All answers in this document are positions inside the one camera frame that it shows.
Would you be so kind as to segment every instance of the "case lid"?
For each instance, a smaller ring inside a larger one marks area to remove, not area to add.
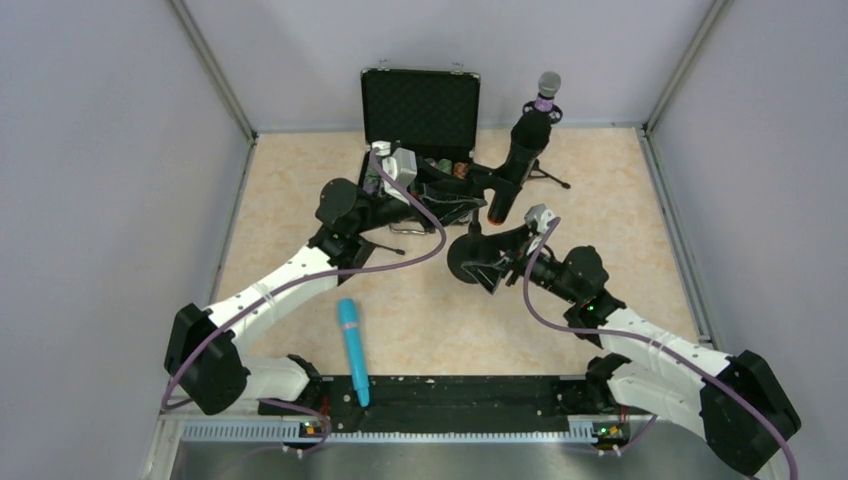
[[[480,76],[425,70],[362,71],[365,140],[400,140],[418,154],[467,159],[477,137]]]

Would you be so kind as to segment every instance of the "beige table surface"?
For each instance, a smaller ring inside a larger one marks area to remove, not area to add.
[[[509,130],[478,133],[476,161],[503,162]],[[288,260],[319,227],[318,195],[335,177],[356,179],[362,132],[262,135],[221,276],[219,299],[235,294]],[[695,330],[636,133],[632,129],[554,129],[543,168],[572,185],[525,184],[500,231],[518,226],[529,207],[545,203],[562,217],[551,238],[558,258],[594,245],[610,273],[610,292],[650,321],[694,341]],[[484,231],[495,231],[484,223]],[[464,232],[450,227],[450,239]],[[433,248],[438,235],[366,233],[403,248],[377,250],[367,265],[394,263]],[[490,296],[455,280],[436,258],[407,269],[359,275],[309,300],[280,320],[253,347],[255,355],[296,353],[324,374],[350,371],[336,302],[353,298],[371,374],[579,374],[602,351],[550,330],[526,311],[520,284]],[[533,287],[534,305],[564,322],[569,305]]]

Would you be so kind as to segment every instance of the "gray floor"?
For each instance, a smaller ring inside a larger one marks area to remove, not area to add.
[[[265,445],[271,449],[239,461],[262,444],[183,443],[172,480],[742,478],[700,439],[663,423],[621,459],[568,453],[565,445],[546,443],[335,444],[299,461]]]

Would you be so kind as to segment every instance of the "white wall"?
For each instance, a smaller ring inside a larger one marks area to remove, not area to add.
[[[565,123],[647,120],[710,0],[188,0],[254,128],[359,129],[359,71],[482,75],[479,122],[511,125],[545,70]]]
[[[763,354],[802,478],[844,478],[848,3],[735,2],[656,134],[720,340]]]
[[[164,0],[0,4],[0,478],[140,475],[246,152]]]

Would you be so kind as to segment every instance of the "microphone head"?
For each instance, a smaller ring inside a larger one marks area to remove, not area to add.
[[[512,142],[528,150],[544,150],[551,139],[551,120],[536,110],[521,116],[510,132]]]
[[[539,95],[545,98],[554,98],[562,80],[556,72],[545,72],[539,77]]]

